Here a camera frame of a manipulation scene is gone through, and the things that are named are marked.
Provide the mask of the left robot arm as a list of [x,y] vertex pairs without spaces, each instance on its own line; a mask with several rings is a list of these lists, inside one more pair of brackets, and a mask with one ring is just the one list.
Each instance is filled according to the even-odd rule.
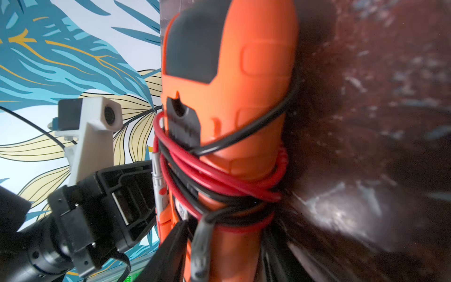
[[126,252],[156,223],[152,162],[97,171],[48,196],[48,216],[23,228],[31,204],[1,189],[1,280],[61,282],[75,269],[82,278]]

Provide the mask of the orange multimeter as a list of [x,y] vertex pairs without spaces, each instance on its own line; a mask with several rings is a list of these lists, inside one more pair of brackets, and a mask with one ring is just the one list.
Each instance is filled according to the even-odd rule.
[[187,282],[252,282],[288,166],[292,1],[198,1],[169,22],[155,120],[171,225],[186,223]]

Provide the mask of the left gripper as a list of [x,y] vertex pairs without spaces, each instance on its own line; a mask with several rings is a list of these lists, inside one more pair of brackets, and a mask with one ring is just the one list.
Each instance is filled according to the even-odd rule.
[[90,276],[155,225],[152,161],[99,170],[55,190],[48,203],[79,276]]

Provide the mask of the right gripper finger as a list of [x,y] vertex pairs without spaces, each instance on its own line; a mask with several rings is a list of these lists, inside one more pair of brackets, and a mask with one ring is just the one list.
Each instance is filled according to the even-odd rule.
[[188,235],[188,221],[178,222],[136,282],[182,282]]

